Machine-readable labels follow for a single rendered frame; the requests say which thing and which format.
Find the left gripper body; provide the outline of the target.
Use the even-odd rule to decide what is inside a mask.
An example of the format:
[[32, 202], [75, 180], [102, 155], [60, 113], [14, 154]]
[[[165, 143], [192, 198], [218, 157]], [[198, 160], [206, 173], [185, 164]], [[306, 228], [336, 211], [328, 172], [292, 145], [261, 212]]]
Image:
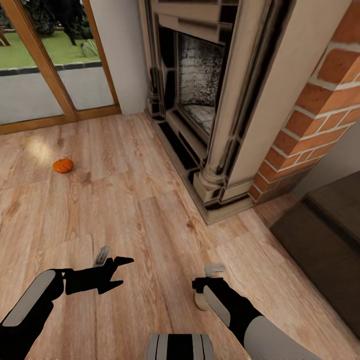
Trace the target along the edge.
[[116, 271], [113, 258], [107, 258], [101, 267], [86, 268], [86, 284], [83, 291], [96, 289], [98, 294], [104, 294], [113, 274]]

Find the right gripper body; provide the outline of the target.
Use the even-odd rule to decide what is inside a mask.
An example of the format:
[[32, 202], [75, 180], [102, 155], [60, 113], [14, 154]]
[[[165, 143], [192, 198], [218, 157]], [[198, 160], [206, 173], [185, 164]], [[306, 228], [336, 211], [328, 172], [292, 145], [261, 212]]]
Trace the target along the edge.
[[195, 279], [195, 283], [196, 283], [196, 293], [197, 294], [203, 294], [204, 293], [204, 286], [206, 284], [206, 282], [208, 281], [209, 277], [199, 277]]

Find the pillar candle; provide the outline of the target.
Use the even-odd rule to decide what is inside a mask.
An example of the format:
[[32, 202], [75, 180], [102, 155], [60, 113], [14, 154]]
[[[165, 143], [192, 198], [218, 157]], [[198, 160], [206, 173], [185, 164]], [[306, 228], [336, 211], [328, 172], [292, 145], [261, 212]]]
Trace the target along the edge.
[[209, 306], [208, 302], [204, 298], [204, 293], [197, 293], [197, 290], [194, 290], [193, 293], [193, 303], [196, 308], [202, 312], [210, 311], [211, 307]]

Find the pumpkin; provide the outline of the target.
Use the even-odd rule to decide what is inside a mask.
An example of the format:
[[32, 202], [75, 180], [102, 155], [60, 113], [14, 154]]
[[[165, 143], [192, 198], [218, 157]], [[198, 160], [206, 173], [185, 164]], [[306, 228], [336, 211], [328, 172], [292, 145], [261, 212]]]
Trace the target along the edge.
[[72, 170], [73, 167], [74, 167], [74, 162], [67, 158], [59, 159], [53, 164], [53, 169], [57, 173], [61, 173], [61, 174], [68, 173], [69, 171]]

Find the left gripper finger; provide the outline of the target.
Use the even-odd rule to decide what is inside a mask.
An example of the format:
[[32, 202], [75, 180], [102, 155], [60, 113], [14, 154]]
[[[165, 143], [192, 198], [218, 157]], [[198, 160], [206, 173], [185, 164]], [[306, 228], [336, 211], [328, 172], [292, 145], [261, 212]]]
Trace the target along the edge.
[[131, 263], [131, 262], [134, 262], [134, 260], [132, 258], [117, 256], [114, 259], [115, 269], [117, 269], [117, 266], [125, 265], [125, 264]]
[[122, 283], [123, 283], [123, 280], [116, 280], [116, 281], [111, 281], [111, 282], [109, 282], [109, 283], [108, 283], [108, 286], [107, 286], [107, 288], [106, 288], [106, 290], [105, 290], [105, 293], [108, 292], [108, 291], [110, 291], [111, 289], [113, 289], [113, 288], [121, 285]]

